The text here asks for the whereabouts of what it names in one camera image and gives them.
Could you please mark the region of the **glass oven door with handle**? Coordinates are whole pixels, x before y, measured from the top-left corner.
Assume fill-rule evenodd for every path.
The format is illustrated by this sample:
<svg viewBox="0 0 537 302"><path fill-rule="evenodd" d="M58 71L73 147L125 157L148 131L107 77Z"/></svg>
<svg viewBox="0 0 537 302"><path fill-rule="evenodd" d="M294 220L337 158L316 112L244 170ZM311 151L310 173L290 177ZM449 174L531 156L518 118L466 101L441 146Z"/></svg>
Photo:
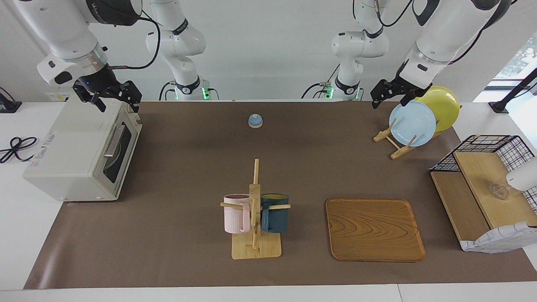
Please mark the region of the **glass oven door with handle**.
<svg viewBox="0 0 537 302"><path fill-rule="evenodd" d="M93 172L97 187L93 197L96 201L117 200L119 197L141 130L136 117L134 113L119 112L101 151L97 153Z"/></svg>

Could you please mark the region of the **white toaster oven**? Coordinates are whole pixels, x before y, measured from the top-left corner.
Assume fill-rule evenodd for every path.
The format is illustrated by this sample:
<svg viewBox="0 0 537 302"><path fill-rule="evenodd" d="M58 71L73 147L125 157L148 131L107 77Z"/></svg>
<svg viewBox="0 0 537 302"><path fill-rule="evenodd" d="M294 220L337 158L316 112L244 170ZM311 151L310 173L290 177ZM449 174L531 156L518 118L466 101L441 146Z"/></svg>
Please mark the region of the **white toaster oven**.
<svg viewBox="0 0 537 302"><path fill-rule="evenodd" d="M23 172L23 179L57 201L96 201L94 167L119 112L134 113L121 101L105 98L106 111L67 101ZM138 113L136 123L141 125Z"/></svg>

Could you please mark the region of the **yellow plate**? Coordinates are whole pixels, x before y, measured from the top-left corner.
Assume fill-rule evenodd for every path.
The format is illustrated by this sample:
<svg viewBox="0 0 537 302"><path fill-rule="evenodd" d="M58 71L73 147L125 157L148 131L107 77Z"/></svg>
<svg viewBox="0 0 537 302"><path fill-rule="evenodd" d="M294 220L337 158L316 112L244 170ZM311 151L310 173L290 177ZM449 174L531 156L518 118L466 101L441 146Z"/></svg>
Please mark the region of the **yellow plate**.
<svg viewBox="0 0 537 302"><path fill-rule="evenodd" d="M443 86L432 86L422 97L414 100L425 104L433 112L436 133L450 128L459 117L461 105L457 95Z"/></svg>

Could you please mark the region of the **wooden plate rack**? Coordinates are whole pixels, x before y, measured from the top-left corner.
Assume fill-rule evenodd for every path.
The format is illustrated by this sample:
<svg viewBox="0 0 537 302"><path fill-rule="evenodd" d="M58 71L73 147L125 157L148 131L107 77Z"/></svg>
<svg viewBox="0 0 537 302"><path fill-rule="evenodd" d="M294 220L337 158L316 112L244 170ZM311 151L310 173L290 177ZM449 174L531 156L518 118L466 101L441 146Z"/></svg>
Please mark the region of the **wooden plate rack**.
<svg viewBox="0 0 537 302"><path fill-rule="evenodd" d="M417 147L411 147L410 146L411 143L409 143L408 145L403 145L403 144L400 144L398 141L396 141L391 134L391 127L392 125L388 125L388 127L385 130L378 132L378 134L376 134L376 136L373 137L373 141L378 143L382 140L387 140L389 143L391 143L396 149L390 155L392 160L396 160L402 157L403 155L409 153L410 151L414 150L415 148L417 148ZM433 134L432 136L432 139L435 139L437 136L441 135L441 133L442 132L439 132L439 133L435 132L435 134Z"/></svg>

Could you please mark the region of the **brown table mat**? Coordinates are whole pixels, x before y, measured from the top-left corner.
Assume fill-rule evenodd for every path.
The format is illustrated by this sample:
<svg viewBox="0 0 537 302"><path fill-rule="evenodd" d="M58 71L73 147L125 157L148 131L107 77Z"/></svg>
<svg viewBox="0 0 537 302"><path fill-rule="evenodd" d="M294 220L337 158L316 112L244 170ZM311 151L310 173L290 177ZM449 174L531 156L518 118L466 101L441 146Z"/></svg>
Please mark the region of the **brown table mat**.
<svg viewBox="0 0 537 302"><path fill-rule="evenodd" d="M537 281L522 249L461 250L428 173L459 144L454 130L395 161L389 143L374 143L395 105L143 103L119 199L63 204L24 288ZM251 114L260 114L263 126L249 127ZM220 202L247 192L255 158L261 191L289 195L289 225L282 256L233 260ZM335 260L329 198L406 199L426 257Z"/></svg>

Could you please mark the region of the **black stand pole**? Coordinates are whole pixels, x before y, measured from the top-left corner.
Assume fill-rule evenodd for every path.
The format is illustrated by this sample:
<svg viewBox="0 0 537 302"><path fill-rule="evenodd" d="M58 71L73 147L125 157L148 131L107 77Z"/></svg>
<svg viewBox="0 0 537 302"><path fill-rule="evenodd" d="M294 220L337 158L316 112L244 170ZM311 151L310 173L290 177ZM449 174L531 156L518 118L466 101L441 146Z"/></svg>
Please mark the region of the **black stand pole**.
<svg viewBox="0 0 537 302"><path fill-rule="evenodd" d="M531 89L537 86L537 67L533 69L516 87L514 87L502 100L497 102L489 102L489 107L499 114L508 114L506 106L510 101L516 97L522 96L524 93L521 93L522 90L526 89L530 91Z"/></svg>

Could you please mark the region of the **window with green foliage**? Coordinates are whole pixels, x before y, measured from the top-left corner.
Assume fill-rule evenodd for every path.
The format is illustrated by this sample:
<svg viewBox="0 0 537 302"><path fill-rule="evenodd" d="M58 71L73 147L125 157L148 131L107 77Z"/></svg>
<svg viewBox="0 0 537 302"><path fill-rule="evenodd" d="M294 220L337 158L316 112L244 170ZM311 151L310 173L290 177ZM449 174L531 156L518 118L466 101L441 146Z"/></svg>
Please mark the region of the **window with green foliage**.
<svg viewBox="0 0 537 302"><path fill-rule="evenodd" d="M522 80L535 67L537 67L537 32L516 52L493 80Z"/></svg>

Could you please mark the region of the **brown wooden tray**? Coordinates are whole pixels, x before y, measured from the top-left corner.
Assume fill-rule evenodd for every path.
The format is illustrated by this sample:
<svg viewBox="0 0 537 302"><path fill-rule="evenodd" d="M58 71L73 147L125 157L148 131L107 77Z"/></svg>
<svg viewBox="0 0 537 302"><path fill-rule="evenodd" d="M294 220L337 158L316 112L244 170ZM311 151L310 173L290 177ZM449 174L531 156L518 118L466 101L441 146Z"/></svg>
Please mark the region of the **brown wooden tray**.
<svg viewBox="0 0 537 302"><path fill-rule="evenodd" d="M330 198L328 238L339 261L424 260L426 252L410 203L401 198Z"/></svg>

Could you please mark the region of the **clear glass cup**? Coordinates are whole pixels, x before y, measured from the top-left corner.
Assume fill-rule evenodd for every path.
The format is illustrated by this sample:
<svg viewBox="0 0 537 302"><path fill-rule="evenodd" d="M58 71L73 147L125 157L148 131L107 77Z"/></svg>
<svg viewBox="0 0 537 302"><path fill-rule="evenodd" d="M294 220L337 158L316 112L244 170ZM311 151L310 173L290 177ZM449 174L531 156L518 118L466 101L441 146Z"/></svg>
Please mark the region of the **clear glass cup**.
<svg viewBox="0 0 537 302"><path fill-rule="evenodd" d="M490 186L493 196L500 200L508 200L510 187L503 184L493 183Z"/></svg>

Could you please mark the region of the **white rounded device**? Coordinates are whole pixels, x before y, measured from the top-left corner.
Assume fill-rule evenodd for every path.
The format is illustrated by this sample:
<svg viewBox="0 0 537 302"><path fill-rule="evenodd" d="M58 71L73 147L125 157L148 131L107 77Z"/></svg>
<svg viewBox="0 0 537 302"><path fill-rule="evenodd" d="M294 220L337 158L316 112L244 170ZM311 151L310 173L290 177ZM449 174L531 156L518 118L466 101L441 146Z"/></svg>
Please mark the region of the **white rounded device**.
<svg viewBox="0 0 537 302"><path fill-rule="evenodd" d="M506 180L510 187L522 192L537 187L537 157L509 172Z"/></svg>

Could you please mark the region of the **pink mug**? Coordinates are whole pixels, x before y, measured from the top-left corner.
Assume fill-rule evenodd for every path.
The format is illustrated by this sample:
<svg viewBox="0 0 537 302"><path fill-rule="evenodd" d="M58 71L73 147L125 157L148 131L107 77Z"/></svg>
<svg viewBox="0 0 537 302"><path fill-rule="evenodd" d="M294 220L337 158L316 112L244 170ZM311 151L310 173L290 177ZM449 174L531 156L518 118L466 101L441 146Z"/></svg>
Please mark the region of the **pink mug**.
<svg viewBox="0 0 537 302"><path fill-rule="evenodd" d="M251 229L249 194L229 194L223 197L227 204L239 205L240 208L224 208L224 230L230 234L243 234Z"/></svg>

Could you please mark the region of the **dark teal mug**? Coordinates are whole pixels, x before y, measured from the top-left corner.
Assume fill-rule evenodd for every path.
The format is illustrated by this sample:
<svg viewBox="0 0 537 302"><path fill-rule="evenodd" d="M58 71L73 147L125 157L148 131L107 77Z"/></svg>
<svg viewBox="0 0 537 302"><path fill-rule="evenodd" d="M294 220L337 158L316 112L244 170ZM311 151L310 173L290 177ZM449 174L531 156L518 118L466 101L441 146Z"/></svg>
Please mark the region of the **dark teal mug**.
<svg viewBox="0 0 537 302"><path fill-rule="evenodd" d="M288 195L267 193L261 195L261 230L269 233L282 233L288 227L288 209L269 210L271 205L289 204Z"/></svg>

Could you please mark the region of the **white checked cloth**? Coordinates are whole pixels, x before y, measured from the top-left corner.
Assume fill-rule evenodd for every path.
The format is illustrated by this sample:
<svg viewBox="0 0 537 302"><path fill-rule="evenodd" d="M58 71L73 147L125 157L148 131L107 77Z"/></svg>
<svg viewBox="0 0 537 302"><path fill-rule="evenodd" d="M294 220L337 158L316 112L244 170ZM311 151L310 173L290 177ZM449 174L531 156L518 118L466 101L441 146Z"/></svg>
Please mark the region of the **white checked cloth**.
<svg viewBox="0 0 537 302"><path fill-rule="evenodd" d="M478 239L459 242L464 252L504 253L537 243L537 226L526 222L505 225L484 233Z"/></svg>

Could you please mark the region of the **wooden mug rack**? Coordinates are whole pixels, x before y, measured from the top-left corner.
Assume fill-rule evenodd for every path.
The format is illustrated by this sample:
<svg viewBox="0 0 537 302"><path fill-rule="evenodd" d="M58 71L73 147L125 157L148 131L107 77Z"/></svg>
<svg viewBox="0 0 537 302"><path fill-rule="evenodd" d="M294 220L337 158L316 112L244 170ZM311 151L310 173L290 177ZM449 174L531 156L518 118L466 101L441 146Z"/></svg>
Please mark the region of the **wooden mug rack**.
<svg viewBox="0 0 537 302"><path fill-rule="evenodd" d="M261 185L258 183L259 159L255 159L253 184L249 185L250 230L232 235L231 256L234 260L276 258L282 255L279 233L264 232L261 229Z"/></svg>

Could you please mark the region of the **black clamp mount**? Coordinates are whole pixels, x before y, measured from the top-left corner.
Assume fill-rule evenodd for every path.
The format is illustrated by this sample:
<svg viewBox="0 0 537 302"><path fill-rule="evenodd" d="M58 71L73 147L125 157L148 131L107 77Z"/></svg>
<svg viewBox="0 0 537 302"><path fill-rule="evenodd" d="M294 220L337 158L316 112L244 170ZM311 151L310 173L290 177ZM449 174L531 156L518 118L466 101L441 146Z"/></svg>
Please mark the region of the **black clamp mount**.
<svg viewBox="0 0 537 302"><path fill-rule="evenodd" d="M10 92L0 86L0 113L15 113L21 105L21 101L16 101Z"/></svg>

